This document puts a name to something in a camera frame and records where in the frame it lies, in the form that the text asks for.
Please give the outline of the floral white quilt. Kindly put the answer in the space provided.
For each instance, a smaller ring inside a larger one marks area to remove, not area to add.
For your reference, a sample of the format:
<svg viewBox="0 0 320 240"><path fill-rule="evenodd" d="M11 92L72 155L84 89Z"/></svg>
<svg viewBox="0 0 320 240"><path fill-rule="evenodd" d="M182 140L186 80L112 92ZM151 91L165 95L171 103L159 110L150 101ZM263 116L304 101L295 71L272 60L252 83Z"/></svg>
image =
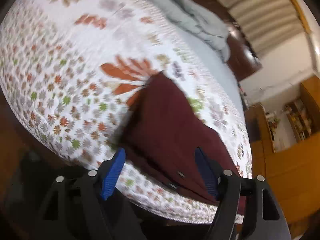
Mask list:
<svg viewBox="0 0 320 240"><path fill-rule="evenodd" d="M175 28L191 33L194 23L170 0L7 0L1 89L33 138L97 168L114 155L138 93L163 72L217 131L240 176L251 178L245 121Z"/></svg>

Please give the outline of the white air conditioner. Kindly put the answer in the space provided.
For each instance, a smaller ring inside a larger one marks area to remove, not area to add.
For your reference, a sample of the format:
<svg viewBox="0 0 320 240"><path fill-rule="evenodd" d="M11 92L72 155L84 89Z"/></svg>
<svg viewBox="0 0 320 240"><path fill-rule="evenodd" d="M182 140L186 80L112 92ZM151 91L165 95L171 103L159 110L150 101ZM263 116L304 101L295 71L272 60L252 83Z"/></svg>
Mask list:
<svg viewBox="0 0 320 240"><path fill-rule="evenodd" d="M311 32L309 35L310 53L312 58L312 68L317 77L319 77L319 37Z"/></svg>

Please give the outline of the dark wooden headboard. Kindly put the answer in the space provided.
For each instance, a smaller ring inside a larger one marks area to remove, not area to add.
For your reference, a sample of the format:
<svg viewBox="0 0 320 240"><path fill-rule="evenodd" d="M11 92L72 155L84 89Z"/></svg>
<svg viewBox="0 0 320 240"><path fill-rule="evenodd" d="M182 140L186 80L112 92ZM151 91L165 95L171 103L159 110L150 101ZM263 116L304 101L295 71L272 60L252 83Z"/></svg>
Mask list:
<svg viewBox="0 0 320 240"><path fill-rule="evenodd" d="M246 40L240 25L230 15L227 8L218 0L193 0L216 14L227 26L229 36L227 44L230 48L230 58L227 64L237 81L242 81L263 68L259 58Z"/></svg>

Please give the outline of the wooden wardrobe shelf unit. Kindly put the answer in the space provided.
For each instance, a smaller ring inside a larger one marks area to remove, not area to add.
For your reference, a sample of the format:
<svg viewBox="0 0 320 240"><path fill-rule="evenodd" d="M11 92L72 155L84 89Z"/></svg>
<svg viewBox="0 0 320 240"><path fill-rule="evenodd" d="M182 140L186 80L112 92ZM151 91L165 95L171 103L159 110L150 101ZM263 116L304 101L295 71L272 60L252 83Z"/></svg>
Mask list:
<svg viewBox="0 0 320 240"><path fill-rule="evenodd" d="M301 236L319 221L319 77L300 83L300 96L285 104L297 143L277 152L263 105L245 111L252 150L253 176L268 181L289 225L291 237Z"/></svg>

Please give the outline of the beige pleated curtain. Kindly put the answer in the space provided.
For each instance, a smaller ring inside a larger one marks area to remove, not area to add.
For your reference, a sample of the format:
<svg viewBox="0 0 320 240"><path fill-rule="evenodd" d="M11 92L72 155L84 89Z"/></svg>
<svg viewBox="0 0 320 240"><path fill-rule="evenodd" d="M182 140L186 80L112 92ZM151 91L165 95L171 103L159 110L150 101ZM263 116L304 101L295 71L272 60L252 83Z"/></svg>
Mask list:
<svg viewBox="0 0 320 240"><path fill-rule="evenodd" d="M254 52L263 57L298 34L311 34L297 0L219 0L236 20Z"/></svg>

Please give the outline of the light blue bed sheet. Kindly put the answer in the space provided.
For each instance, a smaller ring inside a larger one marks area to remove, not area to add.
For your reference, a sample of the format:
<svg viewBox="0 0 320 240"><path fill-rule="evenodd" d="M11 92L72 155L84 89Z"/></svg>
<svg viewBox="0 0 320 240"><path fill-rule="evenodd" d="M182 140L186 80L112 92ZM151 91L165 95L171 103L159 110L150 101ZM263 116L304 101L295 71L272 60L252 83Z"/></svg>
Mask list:
<svg viewBox="0 0 320 240"><path fill-rule="evenodd" d="M180 37L183 38L185 43L198 56L202 63L208 68L211 75L221 85L235 108L238 110L240 118L244 121L245 115L240 98L238 82L227 63L224 63L220 58L220 54L206 44L206 42L180 27L175 26L175 28Z"/></svg>

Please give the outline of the grey blue blanket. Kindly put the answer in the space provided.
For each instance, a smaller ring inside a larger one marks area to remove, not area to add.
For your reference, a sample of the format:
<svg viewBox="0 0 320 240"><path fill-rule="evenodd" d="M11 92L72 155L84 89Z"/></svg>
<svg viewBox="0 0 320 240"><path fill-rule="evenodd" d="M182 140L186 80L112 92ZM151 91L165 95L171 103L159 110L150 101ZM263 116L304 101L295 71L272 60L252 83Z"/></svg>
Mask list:
<svg viewBox="0 0 320 240"><path fill-rule="evenodd" d="M197 30L188 30L218 50L224 62L230 57L230 48L227 44L229 30L224 22L213 12L195 3L193 0L170 0L178 5L187 16L191 17Z"/></svg>

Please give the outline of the maroon pants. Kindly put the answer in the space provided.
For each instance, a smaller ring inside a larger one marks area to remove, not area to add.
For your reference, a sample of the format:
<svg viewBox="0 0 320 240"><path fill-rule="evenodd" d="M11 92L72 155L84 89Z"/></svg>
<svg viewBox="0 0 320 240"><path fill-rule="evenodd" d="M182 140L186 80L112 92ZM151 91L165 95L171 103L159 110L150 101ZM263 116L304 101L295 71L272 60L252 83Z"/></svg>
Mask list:
<svg viewBox="0 0 320 240"><path fill-rule="evenodd" d="M199 147L222 168L237 169L218 133L193 113L184 93L163 73L151 77L132 106L119 143L140 170L178 194L217 205L195 162Z"/></svg>

